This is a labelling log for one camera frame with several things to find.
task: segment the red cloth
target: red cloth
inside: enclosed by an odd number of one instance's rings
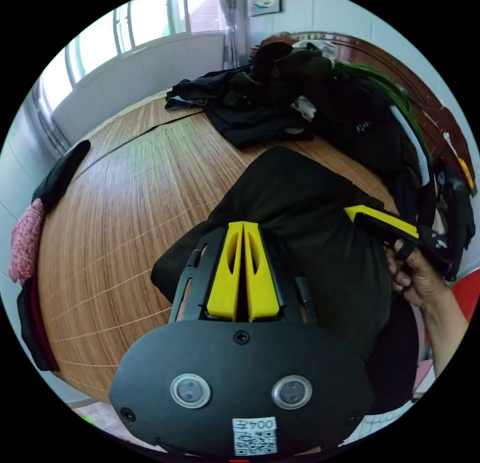
[[[8,276],[14,283],[20,281],[23,286],[34,275],[44,218],[44,206],[40,198],[37,198],[25,210],[11,232]]]
[[[38,335],[38,340],[41,345],[43,355],[50,366],[50,371],[59,371],[59,366],[57,364],[57,361],[55,360],[54,354],[52,353],[52,349],[50,348],[47,332],[45,331],[44,320],[42,318],[42,311],[40,309],[39,301],[37,272],[33,274],[33,277],[31,279],[30,304],[31,313],[33,315],[33,322],[35,325],[34,330]]]
[[[452,287],[462,313],[470,323],[480,298],[480,269],[458,280]]]

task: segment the pink knitted fabric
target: pink knitted fabric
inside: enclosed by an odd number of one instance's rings
[[[42,200],[37,198],[25,210],[11,232],[11,257],[8,276],[14,283],[20,281],[23,286],[25,281],[34,275],[44,216]]]

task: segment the curtain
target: curtain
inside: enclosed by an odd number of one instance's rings
[[[226,21],[223,69],[229,70],[240,66],[237,43],[237,11],[239,0],[219,0],[219,2]]]
[[[70,142],[52,120],[52,111],[43,96],[40,78],[25,98],[26,113],[39,135],[40,143],[56,158],[62,157],[70,148]]]

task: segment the yellow plastic part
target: yellow plastic part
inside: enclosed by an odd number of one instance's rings
[[[237,314],[243,227],[243,221],[228,224],[215,278],[206,304],[209,315],[228,318],[233,322]]]
[[[355,223],[355,216],[357,213],[365,213],[366,215],[370,215],[371,217],[377,218],[388,225],[391,225],[399,230],[413,236],[414,238],[420,238],[419,232],[417,231],[417,227],[413,224],[407,223],[406,221],[396,218],[391,214],[384,213],[383,211],[379,211],[378,209],[370,208],[369,206],[365,206],[364,204],[359,204],[357,206],[347,206],[344,208],[348,217]]]
[[[473,190],[475,187],[474,180],[472,178],[472,175],[470,174],[469,167],[465,163],[465,161],[462,158],[458,159],[458,162],[460,163],[463,172],[465,173],[466,179],[468,180],[468,184],[470,185],[470,189]]]
[[[249,320],[275,317],[280,307],[258,224],[244,221],[243,237]]]

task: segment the bamboo mat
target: bamboo mat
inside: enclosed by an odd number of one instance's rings
[[[103,401],[129,346],[168,322],[171,306],[150,281],[153,264],[208,217],[270,146],[238,151],[196,113],[119,147],[125,129],[137,124],[141,132],[148,126],[141,120],[151,118],[157,104],[146,106],[91,139],[97,155],[104,150],[96,145],[118,148],[70,184],[47,216],[40,242],[39,298],[60,376]],[[328,143],[284,145],[346,176],[395,211],[380,179]]]
[[[201,108],[166,110],[165,97],[161,97],[115,118],[88,138],[91,149],[81,162],[73,179],[109,152],[149,129],[201,111]]]

